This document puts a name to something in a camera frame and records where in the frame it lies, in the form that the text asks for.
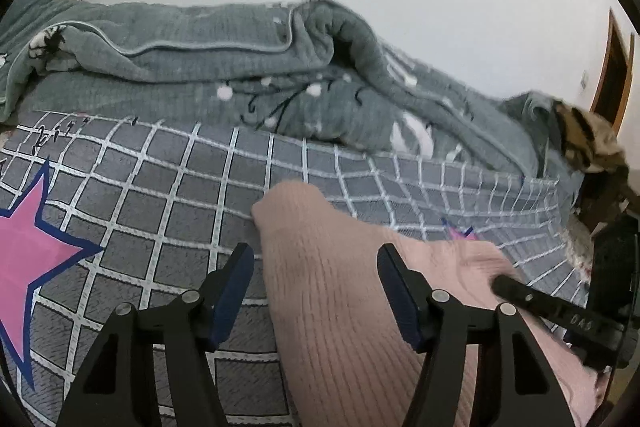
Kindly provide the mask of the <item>person's right hand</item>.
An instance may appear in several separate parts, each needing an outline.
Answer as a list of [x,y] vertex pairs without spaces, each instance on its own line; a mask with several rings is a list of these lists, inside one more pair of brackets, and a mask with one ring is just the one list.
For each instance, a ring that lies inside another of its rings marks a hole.
[[610,389],[612,369],[605,369],[598,374],[596,382],[597,408],[592,415],[592,419],[597,423],[602,421],[611,412],[613,404],[608,399],[608,389]]

